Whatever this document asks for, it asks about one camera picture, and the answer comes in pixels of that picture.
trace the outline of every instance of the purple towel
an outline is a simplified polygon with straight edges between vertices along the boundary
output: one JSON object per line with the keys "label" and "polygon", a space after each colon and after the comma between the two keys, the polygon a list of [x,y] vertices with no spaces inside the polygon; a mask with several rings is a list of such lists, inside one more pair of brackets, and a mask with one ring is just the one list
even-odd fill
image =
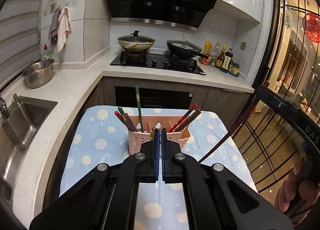
{"label": "purple towel", "polygon": [[49,41],[51,41],[51,45],[57,45],[57,42],[58,42],[59,16],[60,16],[60,10],[58,8],[54,12],[51,27],[49,30]]}

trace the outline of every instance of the kitchen sink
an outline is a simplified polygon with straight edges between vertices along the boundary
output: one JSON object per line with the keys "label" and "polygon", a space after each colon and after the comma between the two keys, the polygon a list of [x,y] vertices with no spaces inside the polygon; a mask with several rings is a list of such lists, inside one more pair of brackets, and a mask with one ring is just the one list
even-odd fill
{"label": "kitchen sink", "polygon": [[9,106],[9,118],[0,119],[0,195],[12,207],[18,171],[37,131],[57,102],[18,96]]}

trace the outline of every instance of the tablecloth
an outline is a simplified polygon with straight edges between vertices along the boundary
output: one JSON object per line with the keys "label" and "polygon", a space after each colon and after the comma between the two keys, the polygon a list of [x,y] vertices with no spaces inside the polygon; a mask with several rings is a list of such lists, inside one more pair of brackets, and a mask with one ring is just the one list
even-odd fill
{"label": "tablecloth", "polygon": [[[129,155],[128,132],[114,115],[115,106],[95,106],[86,110],[74,136],[61,180],[60,195],[101,162],[112,166]],[[124,108],[138,115],[137,108]],[[186,110],[142,109],[143,115],[183,115]],[[182,152],[200,160],[227,133],[219,117],[202,112],[189,126],[190,139]],[[236,144],[229,138],[203,164],[221,163],[256,191],[248,167]],[[182,184],[164,184],[161,176],[155,184],[140,184],[135,230],[187,230],[188,218]]]}

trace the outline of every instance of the black glass cooktop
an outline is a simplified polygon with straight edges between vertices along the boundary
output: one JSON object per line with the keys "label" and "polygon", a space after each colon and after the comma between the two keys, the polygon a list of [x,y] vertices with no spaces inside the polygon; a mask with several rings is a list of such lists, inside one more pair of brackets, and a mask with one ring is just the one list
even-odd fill
{"label": "black glass cooktop", "polygon": [[130,53],[122,51],[110,64],[111,66],[147,67],[168,69],[180,72],[206,75],[197,65],[197,60],[179,59],[172,55],[163,55],[149,52]]}

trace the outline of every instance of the countertop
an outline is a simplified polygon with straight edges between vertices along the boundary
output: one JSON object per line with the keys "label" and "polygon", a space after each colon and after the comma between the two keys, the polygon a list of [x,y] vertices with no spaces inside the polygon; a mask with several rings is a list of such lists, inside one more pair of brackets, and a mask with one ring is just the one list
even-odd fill
{"label": "countertop", "polygon": [[151,68],[110,66],[118,54],[119,49],[112,48],[86,70],[55,70],[52,80],[40,88],[30,89],[20,81],[4,97],[8,103],[12,100],[13,93],[58,102],[32,141],[14,188],[13,212],[26,228],[42,211],[49,174],[71,123],[103,76],[183,82],[254,92],[241,78],[201,64],[199,66],[206,76]]}

